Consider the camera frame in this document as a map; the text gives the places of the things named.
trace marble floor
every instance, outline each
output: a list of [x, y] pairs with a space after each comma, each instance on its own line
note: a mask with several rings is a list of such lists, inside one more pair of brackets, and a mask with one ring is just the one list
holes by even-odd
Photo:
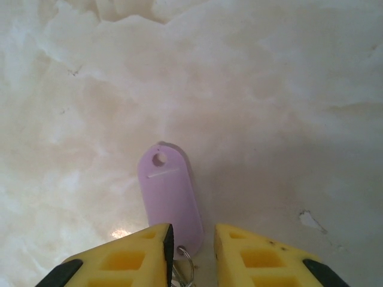
[[383, 286], [381, 0], [1, 1], [0, 286], [147, 226], [158, 141], [225, 222]]

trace purple key tag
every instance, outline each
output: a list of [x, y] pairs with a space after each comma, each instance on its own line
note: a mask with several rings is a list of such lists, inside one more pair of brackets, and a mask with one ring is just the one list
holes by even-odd
[[203, 229], [185, 153], [171, 144], [152, 146], [138, 164], [138, 179], [149, 225], [173, 225], [174, 259], [186, 259], [177, 252], [179, 246], [195, 255]]

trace key tag hole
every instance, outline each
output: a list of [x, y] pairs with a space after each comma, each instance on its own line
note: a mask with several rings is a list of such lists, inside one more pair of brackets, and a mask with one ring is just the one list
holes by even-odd
[[158, 152], [151, 159], [151, 161], [156, 167], [162, 167], [167, 160], [168, 158], [166, 157], [166, 154], [164, 154], [163, 152]]

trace metal key ring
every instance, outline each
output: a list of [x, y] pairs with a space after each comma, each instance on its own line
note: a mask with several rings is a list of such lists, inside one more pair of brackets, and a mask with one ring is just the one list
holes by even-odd
[[190, 257], [189, 253], [187, 253], [185, 247], [183, 247], [183, 246], [177, 247], [177, 251], [182, 253], [182, 255], [187, 258], [187, 261], [189, 262], [190, 269], [191, 269], [190, 280], [189, 280], [189, 283], [186, 284], [186, 283], [182, 282], [181, 276], [179, 275], [177, 269], [173, 268], [174, 269], [174, 273], [175, 273], [176, 278], [177, 278], [177, 281], [178, 281], [178, 283], [180, 284], [181, 287], [192, 287], [192, 284], [193, 284], [193, 281], [194, 281], [194, 264], [193, 264], [192, 258]]

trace rectangular hole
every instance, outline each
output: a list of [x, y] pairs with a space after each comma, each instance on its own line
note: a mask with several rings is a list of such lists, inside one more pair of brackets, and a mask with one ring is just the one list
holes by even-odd
[[155, 232], [149, 232], [149, 233], [145, 233], [144, 235], [142, 235], [141, 237], [142, 238], [145, 238], [145, 239], [152, 239], [156, 236], [156, 233]]
[[245, 239], [246, 238], [245, 236], [238, 234], [236, 232], [230, 232], [229, 236], [230, 236], [230, 238], [233, 238], [233, 239]]
[[145, 258], [143, 252], [120, 251], [108, 255], [101, 270], [138, 270]]
[[88, 287], [131, 287], [130, 279], [90, 279]]
[[255, 287], [302, 287], [294, 277], [255, 277]]
[[247, 268], [284, 267], [280, 257], [272, 250], [247, 249], [241, 251], [241, 257]]

